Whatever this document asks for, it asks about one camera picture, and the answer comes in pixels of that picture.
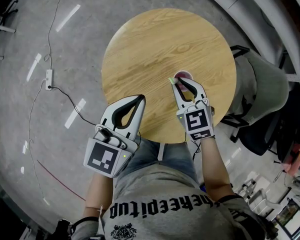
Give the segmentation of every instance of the concrete floor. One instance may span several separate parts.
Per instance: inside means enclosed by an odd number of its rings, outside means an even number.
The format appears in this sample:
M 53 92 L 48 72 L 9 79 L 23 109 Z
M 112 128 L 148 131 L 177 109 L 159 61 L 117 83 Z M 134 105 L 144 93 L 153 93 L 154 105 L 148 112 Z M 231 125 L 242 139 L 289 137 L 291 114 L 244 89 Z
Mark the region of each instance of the concrete floor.
M 8 194 L 15 197 L 20 207 L 32 210 L 33 219 L 48 230 L 53 230 L 58 218 L 71 222 L 80 219 L 84 201 L 55 180 L 38 162 L 46 167 L 64 185 L 85 197 L 93 172 L 83 167 L 87 140 L 94 127 L 77 117 L 69 129 L 65 122 L 73 111 L 68 98 L 57 90 L 43 90 L 34 105 L 31 118 L 31 145 L 36 179 L 28 141 L 29 112 L 49 63 L 43 57 L 48 53 L 47 34 L 58 0 L 19 0 L 19 12 L 8 25 L 15 34 L 0 32 L 0 173 Z M 56 27 L 76 5 L 78 11 L 56 32 Z M 212 0 L 61 0 L 54 26 L 50 33 L 54 85 L 62 88 L 74 103 L 86 100 L 83 116 L 97 123 L 107 106 L 101 83 L 101 65 L 105 49 L 116 31 L 132 17 L 156 8 L 179 8 L 196 13 L 211 22 L 229 45 L 250 47 L 246 36 L 230 17 Z M 37 54 L 42 59 L 30 81 L 26 78 Z M 227 137 L 227 129 L 217 128 L 222 157 L 233 156 L 238 146 Z M 253 160 L 261 158 L 249 154 Z M 235 172 L 233 180 L 240 186 L 251 172 Z M 272 174 L 280 171 L 278 167 Z

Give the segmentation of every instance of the chair backrest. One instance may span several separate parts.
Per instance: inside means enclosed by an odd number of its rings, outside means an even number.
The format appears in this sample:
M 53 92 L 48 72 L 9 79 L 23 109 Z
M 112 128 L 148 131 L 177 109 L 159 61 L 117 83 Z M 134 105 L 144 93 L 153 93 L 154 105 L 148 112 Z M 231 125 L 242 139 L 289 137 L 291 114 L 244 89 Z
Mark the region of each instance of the chair backrest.
M 252 125 L 286 104 L 289 84 L 282 70 L 265 61 L 255 51 L 250 50 L 243 56 L 251 64 L 256 80 L 255 101 L 247 114 L 242 117 L 249 125 Z
M 227 115 L 243 115 L 248 109 L 243 105 L 243 99 L 245 104 L 250 105 L 255 102 L 255 96 L 257 94 L 257 81 L 253 68 L 249 64 L 248 60 L 239 56 L 235 59 L 236 68 L 236 86 L 235 93 L 227 112 Z

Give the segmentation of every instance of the black cable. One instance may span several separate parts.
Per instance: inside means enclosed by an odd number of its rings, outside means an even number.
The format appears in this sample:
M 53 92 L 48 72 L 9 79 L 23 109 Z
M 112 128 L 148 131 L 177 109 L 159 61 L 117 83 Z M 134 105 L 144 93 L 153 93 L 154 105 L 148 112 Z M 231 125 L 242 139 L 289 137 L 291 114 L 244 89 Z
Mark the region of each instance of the black cable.
M 262 9 L 260 9 L 260 12 L 261 12 L 261 16 L 262 16 L 263 20 L 265 21 L 265 23 L 266 23 L 268 26 L 270 26 L 271 28 L 275 29 L 275 27 L 272 26 L 272 25 L 266 20 L 265 15 L 264 15 L 264 12 L 262 11 Z
M 196 156 L 196 154 L 198 154 L 198 153 L 200 153 L 200 152 L 201 152 L 201 150 L 200 150 L 200 145 L 201 145 L 201 142 L 200 142 L 200 144 L 199 144 L 199 145 L 198 145 L 196 142 L 192 141 L 192 140 L 191 140 L 191 142 L 193 142 L 193 143 L 196 145 L 196 147 L 197 147 L 196 151 L 193 153 L 193 156 L 192 156 L 192 160 L 194 161 L 194 160 L 195 160 L 195 156 Z
M 89 124 L 91 124 L 91 125 L 93 125 L 93 126 L 96 126 L 95 123 L 90 122 L 90 121 L 84 119 L 84 117 L 83 117 L 83 116 L 80 114 L 80 112 L 77 110 L 77 107 L 76 107 L 76 105 L 74 104 L 74 102 L 72 101 L 72 99 L 70 98 L 70 96 L 69 96 L 68 94 L 66 94 L 63 90 L 61 90 L 59 87 L 56 87 L 56 86 L 50 86 L 50 85 L 48 86 L 48 88 L 49 88 L 49 89 L 58 89 L 60 92 L 62 92 L 64 95 L 66 95 L 66 96 L 69 98 L 69 100 L 71 101 L 71 103 L 72 103 L 72 105 L 73 105 L 73 107 L 74 107 L 74 110 L 78 113 L 78 115 L 79 115 L 84 121 L 86 121 L 87 123 L 89 123 Z
M 139 133 L 139 136 L 140 136 L 140 141 L 139 141 L 139 144 L 138 144 L 138 147 L 140 146 L 140 143 L 141 143 L 141 133 L 140 131 L 138 130 L 138 133 Z

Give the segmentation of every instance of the round wooden table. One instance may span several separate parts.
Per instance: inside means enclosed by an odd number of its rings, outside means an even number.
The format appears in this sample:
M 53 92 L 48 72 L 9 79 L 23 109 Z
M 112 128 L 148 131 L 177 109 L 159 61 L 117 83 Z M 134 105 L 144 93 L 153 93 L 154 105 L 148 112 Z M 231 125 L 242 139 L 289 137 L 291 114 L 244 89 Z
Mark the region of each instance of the round wooden table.
M 234 98 L 236 66 L 222 34 L 204 18 L 180 9 L 154 9 L 125 23 L 103 58 L 102 87 L 109 104 L 143 94 L 143 138 L 159 143 L 185 141 L 185 129 L 170 77 L 188 71 L 206 91 L 215 109 L 214 126 Z

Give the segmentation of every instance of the gray t-shirt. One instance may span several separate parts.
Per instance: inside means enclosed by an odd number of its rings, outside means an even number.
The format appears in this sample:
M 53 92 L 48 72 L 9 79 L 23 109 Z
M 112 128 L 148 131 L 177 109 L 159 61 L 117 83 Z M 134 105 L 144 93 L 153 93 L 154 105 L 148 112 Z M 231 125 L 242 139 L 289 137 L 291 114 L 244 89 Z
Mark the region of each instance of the gray t-shirt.
M 184 173 L 154 164 L 117 183 L 102 219 L 73 227 L 72 240 L 264 239 L 257 216 L 238 195 L 213 201 Z

